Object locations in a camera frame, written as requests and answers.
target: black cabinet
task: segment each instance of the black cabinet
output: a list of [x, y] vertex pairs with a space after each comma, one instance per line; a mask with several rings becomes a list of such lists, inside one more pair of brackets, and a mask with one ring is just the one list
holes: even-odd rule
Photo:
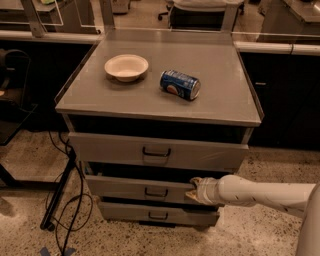
[[241, 53], [241, 57], [265, 113], [250, 144], [318, 147], [320, 56]]

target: terrazzo floor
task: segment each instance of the terrazzo floor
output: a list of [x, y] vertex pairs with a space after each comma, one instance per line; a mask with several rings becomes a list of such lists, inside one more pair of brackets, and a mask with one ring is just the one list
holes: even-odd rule
[[[63, 149], [56, 132], [52, 138]], [[0, 147], [0, 162], [16, 179], [54, 181], [63, 171], [67, 157], [53, 146], [48, 132], [21, 130], [9, 145]], [[320, 178], [320, 152], [251, 147], [238, 175], [263, 182], [316, 183]], [[79, 190], [80, 180], [73, 171], [56, 218]], [[47, 195], [0, 190], [1, 255], [60, 255], [55, 232], [40, 229]], [[301, 224], [299, 218], [256, 205], [220, 208], [217, 225], [206, 229], [145, 226], [104, 220], [96, 200], [93, 198], [87, 224], [69, 237], [67, 248], [75, 250], [72, 255], [291, 256]], [[89, 198], [84, 197], [74, 228], [87, 219], [90, 205]], [[76, 203], [67, 208], [62, 223], [70, 223], [75, 207]], [[63, 244], [66, 231], [60, 226], [56, 231]]]

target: can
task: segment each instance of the can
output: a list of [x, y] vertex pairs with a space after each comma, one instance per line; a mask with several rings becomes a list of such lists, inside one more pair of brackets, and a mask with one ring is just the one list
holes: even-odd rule
[[162, 72], [160, 87], [186, 100], [194, 100], [199, 95], [201, 83], [198, 78], [175, 70]]

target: counter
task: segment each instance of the counter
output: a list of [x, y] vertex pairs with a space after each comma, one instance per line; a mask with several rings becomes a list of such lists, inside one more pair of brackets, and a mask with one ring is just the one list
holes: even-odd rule
[[271, 0], [259, 42], [319, 44], [320, 2]]

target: robotic hand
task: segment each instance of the robotic hand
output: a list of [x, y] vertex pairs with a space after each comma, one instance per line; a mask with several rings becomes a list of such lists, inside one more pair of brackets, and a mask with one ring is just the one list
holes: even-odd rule
[[188, 197], [206, 205], [261, 204], [303, 219], [296, 256], [320, 255], [320, 184], [259, 183], [235, 175], [190, 181]]

